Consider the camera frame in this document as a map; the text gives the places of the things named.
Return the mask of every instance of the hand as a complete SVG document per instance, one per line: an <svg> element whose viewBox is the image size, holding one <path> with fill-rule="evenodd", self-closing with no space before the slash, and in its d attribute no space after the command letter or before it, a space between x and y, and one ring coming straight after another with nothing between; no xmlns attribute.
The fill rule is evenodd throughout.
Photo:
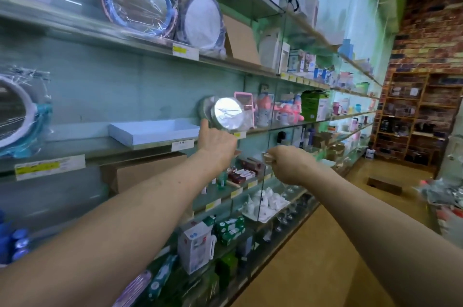
<svg viewBox="0 0 463 307"><path fill-rule="evenodd" d="M206 155L208 161L220 173L230 166L238 140L233 134L220 131L216 128L209 129L207 119L201 120L200 135L198 137L198 152Z"/></svg>
<svg viewBox="0 0 463 307"><path fill-rule="evenodd" d="M303 149L279 145L267 151L273 156L272 170L284 184L314 187L324 179L336 176L336 172Z"/></svg>

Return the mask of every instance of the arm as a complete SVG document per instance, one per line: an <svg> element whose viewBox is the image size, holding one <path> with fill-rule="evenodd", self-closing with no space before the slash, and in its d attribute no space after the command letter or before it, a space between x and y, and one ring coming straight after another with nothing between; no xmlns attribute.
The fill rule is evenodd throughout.
<svg viewBox="0 0 463 307"><path fill-rule="evenodd" d="M198 151L115 196L0 273L3 306L111 306L156 256L182 213L229 166L236 138L201 121Z"/></svg>
<svg viewBox="0 0 463 307"><path fill-rule="evenodd" d="M463 251L295 147L268 151L275 175L308 189L401 306L461 306Z"/></svg>

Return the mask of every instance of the aisle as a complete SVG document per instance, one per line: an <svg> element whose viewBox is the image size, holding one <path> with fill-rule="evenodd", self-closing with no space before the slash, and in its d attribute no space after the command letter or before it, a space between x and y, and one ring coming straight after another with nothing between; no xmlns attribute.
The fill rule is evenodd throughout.
<svg viewBox="0 0 463 307"><path fill-rule="evenodd" d="M366 186L372 174L394 174L405 193L398 197ZM384 161L362 159L347 179L416 220L428 224L411 186L430 173ZM309 218L232 307L394 306L324 207Z"/></svg>

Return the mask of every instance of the teal package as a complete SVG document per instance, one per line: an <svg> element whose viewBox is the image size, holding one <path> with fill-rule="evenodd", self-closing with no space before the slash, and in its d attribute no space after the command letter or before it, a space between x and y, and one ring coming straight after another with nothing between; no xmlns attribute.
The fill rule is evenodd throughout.
<svg viewBox="0 0 463 307"><path fill-rule="evenodd" d="M153 280L151 281L150 286L148 287L148 298L151 301L154 301L159 297L161 293L161 289L165 286L167 279L169 279L170 273L172 271L172 266L176 261L178 255L169 255L159 269L158 273L154 276Z"/></svg>

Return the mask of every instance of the person's left arm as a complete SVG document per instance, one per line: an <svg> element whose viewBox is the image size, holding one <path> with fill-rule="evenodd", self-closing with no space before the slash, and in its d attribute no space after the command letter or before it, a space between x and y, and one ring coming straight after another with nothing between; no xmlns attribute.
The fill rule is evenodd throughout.
<svg viewBox="0 0 463 307"><path fill-rule="evenodd" d="M185 162L113 197L3 269L2 306L111 306L201 189L229 166L236 144L203 120L198 151Z"/></svg>

